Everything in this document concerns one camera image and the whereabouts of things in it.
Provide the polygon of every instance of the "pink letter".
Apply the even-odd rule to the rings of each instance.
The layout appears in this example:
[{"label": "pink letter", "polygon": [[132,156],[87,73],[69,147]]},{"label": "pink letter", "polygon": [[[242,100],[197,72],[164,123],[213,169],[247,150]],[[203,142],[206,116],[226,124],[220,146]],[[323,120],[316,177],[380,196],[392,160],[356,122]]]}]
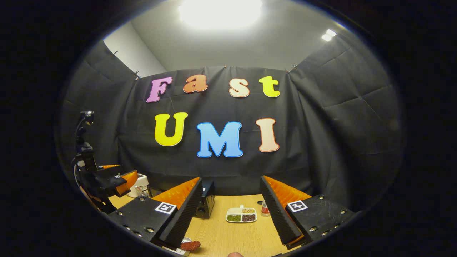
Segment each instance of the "pink letter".
[{"label": "pink letter", "polygon": [[173,82],[172,77],[153,80],[151,93],[149,94],[149,98],[146,99],[146,102],[157,102],[158,100],[160,100],[159,92],[161,95],[163,95],[165,93],[165,90],[167,89],[167,84],[170,84],[171,82]]},{"label": "pink letter", "polygon": [[275,119],[263,118],[255,121],[260,127],[260,136],[262,137],[262,145],[259,147],[261,152],[273,152],[279,149],[279,145],[275,141],[275,133],[273,131],[273,124],[276,123]]}]

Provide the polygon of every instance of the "white wall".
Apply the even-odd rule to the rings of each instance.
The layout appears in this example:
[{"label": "white wall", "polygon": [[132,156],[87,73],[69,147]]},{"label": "white wall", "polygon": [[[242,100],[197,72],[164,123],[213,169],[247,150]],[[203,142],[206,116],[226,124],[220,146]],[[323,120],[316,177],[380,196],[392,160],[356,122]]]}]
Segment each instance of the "white wall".
[{"label": "white wall", "polygon": [[147,77],[166,72],[129,21],[103,39],[112,53],[138,76]]}]

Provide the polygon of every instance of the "black foam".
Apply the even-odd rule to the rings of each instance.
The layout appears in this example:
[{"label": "black foam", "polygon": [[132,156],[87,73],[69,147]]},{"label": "black foam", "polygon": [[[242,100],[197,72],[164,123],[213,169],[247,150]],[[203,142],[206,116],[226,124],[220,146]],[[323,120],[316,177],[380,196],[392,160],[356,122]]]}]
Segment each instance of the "black foam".
[{"label": "black foam", "polygon": [[260,177],[260,193],[268,206],[271,218],[273,219],[273,224],[275,225],[279,238],[281,239],[281,243],[285,245],[299,237],[302,233],[289,218],[286,210],[282,207],[281,203],[279,203],[275,192],[263,176]]},{"label": "black foam", "polygon": [[164,231],[160,234],[159,239],[167,245],[179,248],[182,239],[186,235],[189,224],[191,223],[192,216],[197,209],[198,203],[202,197],[203,185],[202,179],[198,179],[194,188],[191,190],[181,208],[173,216],[170,223],[165,227]]}]

